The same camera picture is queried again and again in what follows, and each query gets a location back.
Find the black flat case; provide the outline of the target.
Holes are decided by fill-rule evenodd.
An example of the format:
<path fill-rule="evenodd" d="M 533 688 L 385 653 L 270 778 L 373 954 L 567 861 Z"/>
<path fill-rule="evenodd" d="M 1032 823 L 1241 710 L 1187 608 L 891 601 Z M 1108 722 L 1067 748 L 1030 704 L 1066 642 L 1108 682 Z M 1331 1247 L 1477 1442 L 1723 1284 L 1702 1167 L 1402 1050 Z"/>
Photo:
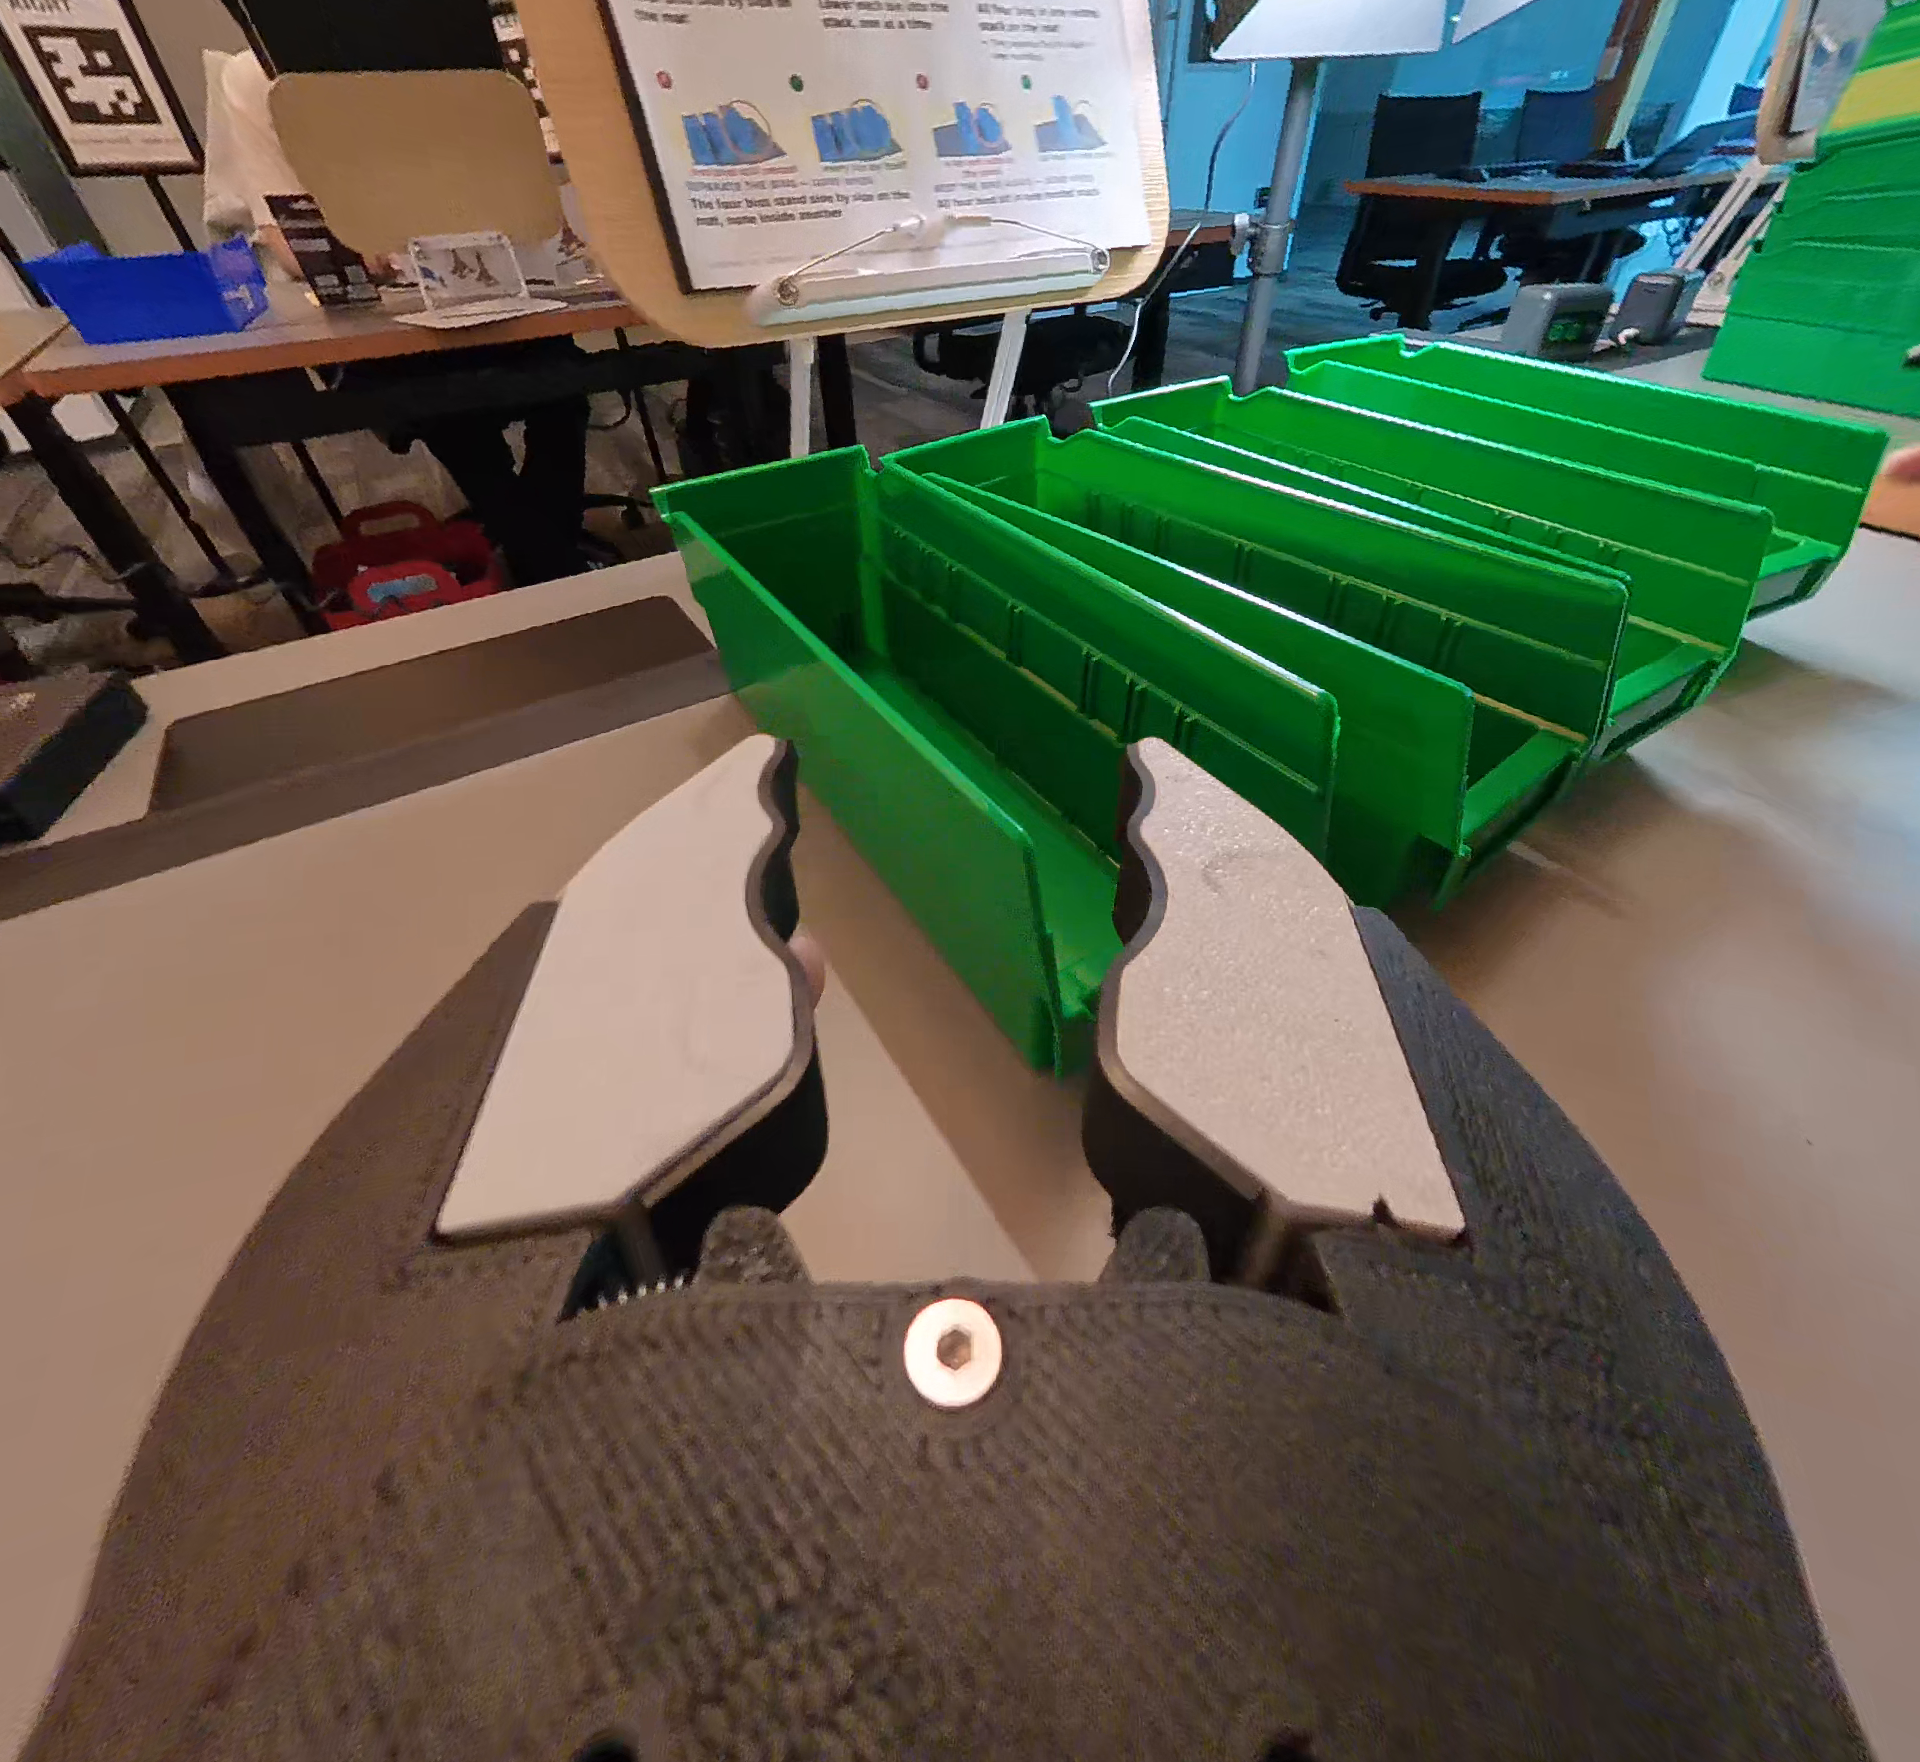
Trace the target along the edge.
<path fill-rule="evenodd" d="M 147 706 L 128 670 L 61 668 L 3 688 L 3 846 L 33 842 L 140 733 Z"/>

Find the grey desk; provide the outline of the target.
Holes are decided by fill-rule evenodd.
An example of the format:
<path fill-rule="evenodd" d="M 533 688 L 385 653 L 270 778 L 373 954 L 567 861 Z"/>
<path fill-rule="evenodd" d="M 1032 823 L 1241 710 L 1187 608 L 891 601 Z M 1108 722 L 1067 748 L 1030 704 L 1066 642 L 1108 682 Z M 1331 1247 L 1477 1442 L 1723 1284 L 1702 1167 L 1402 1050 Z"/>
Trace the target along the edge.
<path fill-rule="evenodd" d="M 5 1757 L 151 1403 L 323 1126 L 493 939 L 749 730 L 729 698 L 5 920 Z M 1089 1281 L 1078 1084 L 812 800 L 827 1280 Z M 1916 1757 L 1916 540 L 1861 533 L 1702 710 L 1400 925 L 1658 1234 L 1877 1757 Z"/>

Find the blue box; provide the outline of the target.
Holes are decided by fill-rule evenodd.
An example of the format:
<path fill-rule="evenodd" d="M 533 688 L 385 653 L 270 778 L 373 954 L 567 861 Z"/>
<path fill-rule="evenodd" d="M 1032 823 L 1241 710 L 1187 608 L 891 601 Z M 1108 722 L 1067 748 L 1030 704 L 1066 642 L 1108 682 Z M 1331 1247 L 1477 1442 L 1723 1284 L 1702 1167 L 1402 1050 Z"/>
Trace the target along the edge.
<path fill-rule="evenodd" d="M 86 243 L 31 257 L 26 279 L 92 347 L 239 334 L 270 310 L 244 235 L 204 250 L 106 255 Z"/>

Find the black office chair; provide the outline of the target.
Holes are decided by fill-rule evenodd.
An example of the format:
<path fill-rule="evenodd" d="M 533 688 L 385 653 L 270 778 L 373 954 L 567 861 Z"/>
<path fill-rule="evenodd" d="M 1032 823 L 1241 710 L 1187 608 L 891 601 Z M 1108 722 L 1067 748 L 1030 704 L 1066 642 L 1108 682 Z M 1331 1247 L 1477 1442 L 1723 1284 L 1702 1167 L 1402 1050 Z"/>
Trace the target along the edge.
<path fill-rule="evenodd" d="M 1598 178 L 1607 162 L 1596 159 L 1598 87 L 1584 90 L 1535 90 L 1523 94 L 1514 157 L 1520 178 Z"/>
<path fill-rule="evenodd" d="M 1380 94 L 1363 178 L 1453 176 L 1475 167 L 1480 94 Z M 1466 214 L 1422 198 L 1357 196 L 1335 266 L 1335 287 L 1370 303 L 1376 321 L 1425 330 L 1434 313 L 1497 293 L 1509 279 L 1492 234 L 1453 251 Z"/>

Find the wooden office desk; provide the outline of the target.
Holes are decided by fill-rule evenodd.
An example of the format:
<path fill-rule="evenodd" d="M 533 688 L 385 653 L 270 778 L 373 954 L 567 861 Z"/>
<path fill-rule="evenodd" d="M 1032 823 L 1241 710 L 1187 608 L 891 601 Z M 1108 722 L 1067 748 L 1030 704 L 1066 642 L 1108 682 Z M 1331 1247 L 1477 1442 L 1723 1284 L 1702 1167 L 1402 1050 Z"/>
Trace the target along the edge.
<path fill-rule="evenodd" d="M 1649 225 L 1711 214 L 1745 165 L 1681 172 L 1387 172 L 1350 184 L 1334 284 L 1407 333 L 1495 314 L 1520 285 L 1603 284 Z"/>

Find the small wooden board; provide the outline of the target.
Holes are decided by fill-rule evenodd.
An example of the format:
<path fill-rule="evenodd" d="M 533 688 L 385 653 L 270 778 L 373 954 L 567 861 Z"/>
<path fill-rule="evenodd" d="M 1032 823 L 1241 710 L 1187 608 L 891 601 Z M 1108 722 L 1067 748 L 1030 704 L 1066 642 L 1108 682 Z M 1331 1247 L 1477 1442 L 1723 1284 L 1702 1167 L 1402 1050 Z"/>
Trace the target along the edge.
<path fill-rule="evenodd" d="M 269 115 L 300 187 L 359 254 L 479 232 L 537 248 L 567 225 L 535 94 L 512 73 L 288 73 Z"/>

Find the clear acrylic card holder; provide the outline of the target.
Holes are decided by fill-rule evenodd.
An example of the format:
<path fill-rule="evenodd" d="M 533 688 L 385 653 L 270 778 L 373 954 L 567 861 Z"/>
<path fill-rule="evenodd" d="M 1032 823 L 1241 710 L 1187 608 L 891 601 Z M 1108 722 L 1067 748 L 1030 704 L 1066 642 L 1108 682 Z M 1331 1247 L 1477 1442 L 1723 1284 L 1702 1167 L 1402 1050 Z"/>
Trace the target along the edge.
<path fill-rule="evenodd" d="M 415 298 L 396 319 L 427 333 L 456 333 L 552 314 L 561 296 L 537 292 L 514 243 L 501 232 L 417 235 L 408 241 Z"/>

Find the instruction sheet on board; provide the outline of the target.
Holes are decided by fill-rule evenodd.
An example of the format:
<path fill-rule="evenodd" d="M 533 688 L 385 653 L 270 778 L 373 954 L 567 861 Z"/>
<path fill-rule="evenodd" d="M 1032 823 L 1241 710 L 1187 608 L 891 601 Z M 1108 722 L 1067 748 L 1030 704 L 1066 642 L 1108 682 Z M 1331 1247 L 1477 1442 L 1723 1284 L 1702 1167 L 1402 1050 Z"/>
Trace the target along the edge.
<path fill-rule="evenodd" d="M 663 334 L 702 347 L 744 347 L 778 340 L 747 316 L 751 287 L 690 292 L 676 274 L 662 228 L 650 157 L 630 99 L 621 88 L 602 0 L 517 0 L 533 38 L 533 57 L 562 160 L 578 196 L 596 259 L 621 296 Z M 1139 160 L 1149 214 L 1145 245 L 1111 255 L 1108 274 L 1082 299 L 1108 299 L 1139 285 L 1160 259 L 1168 235 L 1169 192 L 1145 0 L 1123 0 L 1139 119 Z M 895 319 L 835 330 L 916 326 L 987 310 L 934 310 L 922 322 Z"/>

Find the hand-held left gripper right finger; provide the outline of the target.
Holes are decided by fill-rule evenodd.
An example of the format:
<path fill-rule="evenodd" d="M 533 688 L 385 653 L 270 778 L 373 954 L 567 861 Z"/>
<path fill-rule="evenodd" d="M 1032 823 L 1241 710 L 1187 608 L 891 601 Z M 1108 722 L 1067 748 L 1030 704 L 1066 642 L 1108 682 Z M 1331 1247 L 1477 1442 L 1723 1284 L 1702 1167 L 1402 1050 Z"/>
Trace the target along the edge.
<path fill-rule="evenodd" d="M 1460 1243 L 1357 911 L 1309 846 L 1143 739 L 1123 758 L 1119 857 L 1083 1105 L 1115 1242 L 1180 1218 L 1202 1274 L 1257 1289 L 1285 1289 L 1326 1229 Z"/>

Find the green plastic bin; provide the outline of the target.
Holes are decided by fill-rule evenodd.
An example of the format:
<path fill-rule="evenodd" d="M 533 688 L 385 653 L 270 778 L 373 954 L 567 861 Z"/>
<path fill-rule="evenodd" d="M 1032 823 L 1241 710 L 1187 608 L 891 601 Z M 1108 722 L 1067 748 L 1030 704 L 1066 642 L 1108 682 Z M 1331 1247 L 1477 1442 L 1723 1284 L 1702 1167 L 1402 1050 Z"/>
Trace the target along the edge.
<path fill-rule="evenodd" d="M 1826 414 L 1400 334 L 1293 351 L 1287 382 L 1491 446 L 1762 507 L 1773 546 L 1755 617 L 1826 586 L 1889 446 L 1885 428 Z"/>
<path fill-rule="evenodd" d="M 1030 1066 L 1091 1054 L 1130 744 L 1326 855 L 1334 696 L 1168 590 L 860 450 L 658 505 L 734 694 Z"/>
<path fill-rule="evenodd" d="M 1738 650 L 1767 561 L 1767 507 L 1628 468 L 1600 428 L 1460 397 L 1372 366 L 1311 368 L 1246 397 L 1227 378 L 1091 409 L 1093 425 L 1161 453 L 1625 586 L 1609 759 L 1696 706 Z"/>
<path fill-rule="evenodd" d="M 1331 696 L 1328 862 L 1357 900 L 1445 900 L 1612 718 L 1618 570 L 1153 420 L 1030 418 L 885 464 Z"/>

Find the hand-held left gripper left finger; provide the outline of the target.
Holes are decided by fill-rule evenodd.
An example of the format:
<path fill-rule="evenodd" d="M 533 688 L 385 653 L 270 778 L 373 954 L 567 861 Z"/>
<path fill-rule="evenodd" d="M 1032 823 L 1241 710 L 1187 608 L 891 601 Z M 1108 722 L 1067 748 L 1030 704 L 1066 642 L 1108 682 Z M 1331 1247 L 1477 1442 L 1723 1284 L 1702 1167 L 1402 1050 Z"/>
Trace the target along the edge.
<path fill-rule="evenodd" d="M 439 1201 L 481 1243 L 612 1232 L 692 1255 L 731 1207 L 781 1216 L 830 1149 L 795 949 L 799 754 L 747 737 L 562 886 Z"/>

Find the black and white marker sign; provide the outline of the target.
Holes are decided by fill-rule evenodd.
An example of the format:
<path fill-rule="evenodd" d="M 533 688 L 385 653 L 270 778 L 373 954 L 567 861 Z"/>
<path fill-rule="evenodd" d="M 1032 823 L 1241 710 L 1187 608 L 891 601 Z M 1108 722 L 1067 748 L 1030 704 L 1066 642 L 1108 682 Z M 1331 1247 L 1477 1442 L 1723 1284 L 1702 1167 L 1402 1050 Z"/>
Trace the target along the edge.
<path fill-rule="evenodd" d="M 3 57 L 67 172 L 201 169 L 201 142 L 131 0 L 3 0 Z"/>

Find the red tool bag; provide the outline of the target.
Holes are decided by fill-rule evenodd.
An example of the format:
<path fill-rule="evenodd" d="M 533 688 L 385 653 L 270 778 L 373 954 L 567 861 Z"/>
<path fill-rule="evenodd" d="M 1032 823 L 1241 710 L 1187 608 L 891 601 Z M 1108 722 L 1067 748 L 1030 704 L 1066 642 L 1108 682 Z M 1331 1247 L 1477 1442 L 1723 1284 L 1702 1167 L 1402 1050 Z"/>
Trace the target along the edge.
<path fill-rule="evenodd" d="M 311 576 L 323 621 L 346 630 L 487 599 L 509 586 L 484 530 L 420 501 L 376 501 L 346 515 L 316 547 Z"/>

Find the printed instruction sheet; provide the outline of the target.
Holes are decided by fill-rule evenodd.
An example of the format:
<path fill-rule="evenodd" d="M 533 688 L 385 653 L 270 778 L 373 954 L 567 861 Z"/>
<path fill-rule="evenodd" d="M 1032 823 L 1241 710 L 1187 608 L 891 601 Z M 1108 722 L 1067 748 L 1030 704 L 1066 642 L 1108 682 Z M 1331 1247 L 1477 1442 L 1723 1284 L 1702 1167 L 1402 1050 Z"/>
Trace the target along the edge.
<path fill-rule="evenodd" d="M 602 0 L 690 292 L 1149 239 L 1123 0 Z"/>

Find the stack of green crates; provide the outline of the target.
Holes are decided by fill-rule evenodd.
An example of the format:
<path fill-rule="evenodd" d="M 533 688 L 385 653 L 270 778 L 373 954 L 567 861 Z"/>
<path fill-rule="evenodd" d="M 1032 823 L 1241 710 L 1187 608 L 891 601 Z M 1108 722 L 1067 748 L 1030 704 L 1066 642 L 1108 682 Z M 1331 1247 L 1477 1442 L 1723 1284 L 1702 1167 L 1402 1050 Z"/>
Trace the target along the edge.
<path fill-rule="evenodd" d="M 1741 266 L 1709 378 L 1918 414 L 1918 2 L 1893 4 Z"/>

